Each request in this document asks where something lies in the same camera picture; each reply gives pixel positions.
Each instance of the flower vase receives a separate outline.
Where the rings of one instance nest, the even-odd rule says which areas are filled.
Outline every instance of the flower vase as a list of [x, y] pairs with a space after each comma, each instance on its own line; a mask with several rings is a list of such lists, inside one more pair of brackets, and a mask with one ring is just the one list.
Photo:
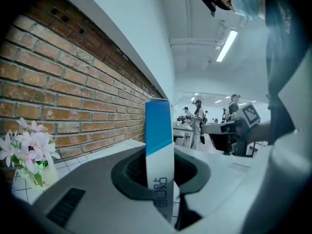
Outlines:
[[59, 175], [55, 167], [48, 165], [43, 169], [43, 174], [41, 175], [42, 186], [40, 186], [39, 183], [35, 180], [35, 176], [33, 173], [29, 173], [29, 176], [26, 177], [25, 179], [32, 189], [44, 191], [48, 189], [51, 185], [53, 185], [55, 182], [57, 182], [58, 178]]

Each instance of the desk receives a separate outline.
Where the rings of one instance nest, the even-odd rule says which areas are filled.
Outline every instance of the desk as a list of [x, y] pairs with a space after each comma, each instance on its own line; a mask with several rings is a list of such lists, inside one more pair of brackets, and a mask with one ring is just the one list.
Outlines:
[[188, 148], [191, 148], [191, 144], [192, 144], [192, 140], [193, 140], [193, 134], [194, 134], [193, 129], [187, 124], [181, 124], [179, 126], [173, 125], [173, 130], [177, 131], [177, 132], [189, 133], [190, 134], [190, 141], [189, 141]]

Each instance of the fluorescent light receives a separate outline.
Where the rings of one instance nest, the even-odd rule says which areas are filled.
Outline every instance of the fluorescent light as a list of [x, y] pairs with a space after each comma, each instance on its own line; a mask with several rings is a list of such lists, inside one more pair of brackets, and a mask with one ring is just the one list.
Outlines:
[[235, 37], [237, 36], [237, 32], [234, 30], [231, 30], [228, 39], [226, 40], [218, 58], [216, 59], [217, 62], [222, 62], [223, 58], [225, 57], [226, 53], [228, 52], [228, 50], [230, 49], [232, 43], [235, 40]]

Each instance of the brick wall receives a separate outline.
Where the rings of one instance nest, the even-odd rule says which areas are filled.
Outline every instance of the brick wall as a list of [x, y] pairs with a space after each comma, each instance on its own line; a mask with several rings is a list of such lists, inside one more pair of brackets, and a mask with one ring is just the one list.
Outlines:
[[62, 160], [128, 138], [144, 141], [145, 102], [158, 91], [66, 0], [38, 0], [0, 47], [0, 131], [24, 117], [54, 135]]

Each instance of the face mask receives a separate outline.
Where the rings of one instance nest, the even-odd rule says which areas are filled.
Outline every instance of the face mask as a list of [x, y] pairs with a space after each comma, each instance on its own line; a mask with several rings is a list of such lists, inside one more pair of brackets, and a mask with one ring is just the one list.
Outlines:
[[249, 20], [257, 17], [260, 13], [260, 0], [231, 0], [231, 2], [234, 12]]

